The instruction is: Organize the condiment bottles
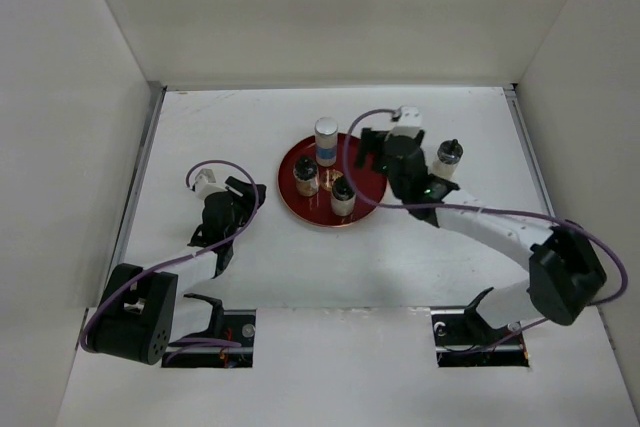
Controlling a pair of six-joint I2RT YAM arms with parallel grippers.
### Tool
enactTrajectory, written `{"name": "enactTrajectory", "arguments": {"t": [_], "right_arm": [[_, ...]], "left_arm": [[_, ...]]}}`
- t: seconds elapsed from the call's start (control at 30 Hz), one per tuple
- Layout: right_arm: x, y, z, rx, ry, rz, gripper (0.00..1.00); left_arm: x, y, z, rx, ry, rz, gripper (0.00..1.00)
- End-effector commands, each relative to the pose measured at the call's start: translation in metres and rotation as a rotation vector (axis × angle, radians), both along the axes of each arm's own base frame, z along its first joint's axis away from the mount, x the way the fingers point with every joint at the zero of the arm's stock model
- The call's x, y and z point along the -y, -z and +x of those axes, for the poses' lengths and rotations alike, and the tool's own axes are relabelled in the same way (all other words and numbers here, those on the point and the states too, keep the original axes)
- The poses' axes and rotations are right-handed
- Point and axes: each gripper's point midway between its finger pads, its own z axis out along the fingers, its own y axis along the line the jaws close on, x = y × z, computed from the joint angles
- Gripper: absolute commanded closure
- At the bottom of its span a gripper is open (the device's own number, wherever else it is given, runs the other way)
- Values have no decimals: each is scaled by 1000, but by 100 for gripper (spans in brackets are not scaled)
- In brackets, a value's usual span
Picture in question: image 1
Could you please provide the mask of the silver-capped white blue bottle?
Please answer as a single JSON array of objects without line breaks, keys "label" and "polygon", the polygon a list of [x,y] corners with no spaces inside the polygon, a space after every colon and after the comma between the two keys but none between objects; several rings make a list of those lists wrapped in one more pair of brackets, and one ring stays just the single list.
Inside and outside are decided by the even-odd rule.
[{"label": "silver-capped white blue bottle", "polygon": [[316,162],[330,167],[337,159],[338,123],[332,117],[319,118],[314,126]]}]

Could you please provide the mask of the black-capped white spice jar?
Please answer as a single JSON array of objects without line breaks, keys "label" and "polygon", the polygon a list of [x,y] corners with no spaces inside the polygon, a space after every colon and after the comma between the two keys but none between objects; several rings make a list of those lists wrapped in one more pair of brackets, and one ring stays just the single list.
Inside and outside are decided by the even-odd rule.
[{"label": "black-capped white spice jar", "polygon": [[356,196],[345,176],[337,178],[331,189],[331,209],[340,217],[352,214],[355,208]]}]

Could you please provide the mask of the black-capped brown spice jar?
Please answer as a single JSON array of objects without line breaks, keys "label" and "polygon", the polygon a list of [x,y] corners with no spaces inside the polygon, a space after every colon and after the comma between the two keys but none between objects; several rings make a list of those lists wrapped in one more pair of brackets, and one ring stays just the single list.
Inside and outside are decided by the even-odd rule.
[{"label": "black-capped brown spice jar", "polygon": [[294,163],[293,175],[297,192],[312,197],[319,190],[319,173],[316,161],[309,155],[301,155]]}]

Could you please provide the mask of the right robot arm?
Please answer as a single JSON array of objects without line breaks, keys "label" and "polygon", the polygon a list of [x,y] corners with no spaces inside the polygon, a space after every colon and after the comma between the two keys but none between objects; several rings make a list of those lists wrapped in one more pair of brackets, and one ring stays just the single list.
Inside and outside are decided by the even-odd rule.
[{"label": "right robot arm", "polygon": [[498,214],[452,181],[428,171],[424,133],[363,129],[355,167],[373,159],[401,208],[436,228],[461,234],[506,256],[528,274],[509,287],[490,287],[465,308],[464,331],[483,343],[516,321],[575,322],[607,280],[586,235],[571,223],[532,213]]}]

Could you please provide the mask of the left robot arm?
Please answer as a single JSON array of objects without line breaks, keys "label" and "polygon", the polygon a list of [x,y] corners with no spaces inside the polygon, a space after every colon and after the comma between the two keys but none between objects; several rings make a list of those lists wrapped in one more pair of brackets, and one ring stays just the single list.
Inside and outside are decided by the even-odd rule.
[{"label": "left robot arm", "polygon": [[204,198],[201,223],[185,253],[159,267],[117,265],[81,334],[81,348],[154,365],[170,346],[236,347],[237,342],[221,339],[222,301],[194,288],[225,272],[235,238],[262,207],[266,192],[263,184],[230,176],[223,189],[214,188]]}]

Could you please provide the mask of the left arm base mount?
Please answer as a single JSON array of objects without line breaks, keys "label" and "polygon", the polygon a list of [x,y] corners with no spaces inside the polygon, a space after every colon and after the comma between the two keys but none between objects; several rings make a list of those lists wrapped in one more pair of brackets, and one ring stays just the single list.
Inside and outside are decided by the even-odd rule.
[{"label": "left arm base mount", "polygon": [[163,368],[251,368],[257,312],[229,310],[220,299],[189,293],[176,304]]}]

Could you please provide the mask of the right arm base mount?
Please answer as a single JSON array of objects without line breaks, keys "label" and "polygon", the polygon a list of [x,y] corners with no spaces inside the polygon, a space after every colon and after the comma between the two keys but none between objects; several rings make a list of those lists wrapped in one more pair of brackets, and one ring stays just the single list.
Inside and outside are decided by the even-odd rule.
[{"label": "right arm base mount", "polygon": [[466,306],[434,307],[431,323],[440,368],[529,367],[524,338],[515,327],[490,327],[478,314],[485,289]]}]

